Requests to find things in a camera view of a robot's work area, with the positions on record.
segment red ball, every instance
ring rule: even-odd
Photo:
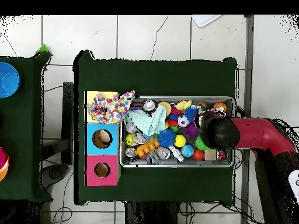
[[[199,149],[194,150],[193,158],[195,160],[203,160],[204,159],[204,152],[199,150]]]

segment green toy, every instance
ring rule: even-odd
[[[210,150],[212,150],[203,143],[203,141],[200,139],[199,136],[195,139],[195,146],[196,146],[197,149],[199,149],[201,151],[210,151]]]
[[[42,44],[41,47],[36,51],[36,53],[42,53],[43,51],[49,51],[48,47],[45,44]]]

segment yellow ball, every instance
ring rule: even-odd
[[[177,135],[175,137],[175,146],[181,148],[186,144],[186,138],[183,135]]]

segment blue plate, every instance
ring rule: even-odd
[[[20,76],[15,67],[0,62],[0,98],[14,94],[20,87]]]

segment green spiky ball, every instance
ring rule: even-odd
[[[207,147],[203,141],[200,139],[200,137],[198,136],[196,139],[195,139],[195,146],[197,149],[199,149],[200,151],[210,151],[212,149],[210,149],[209,147]]]

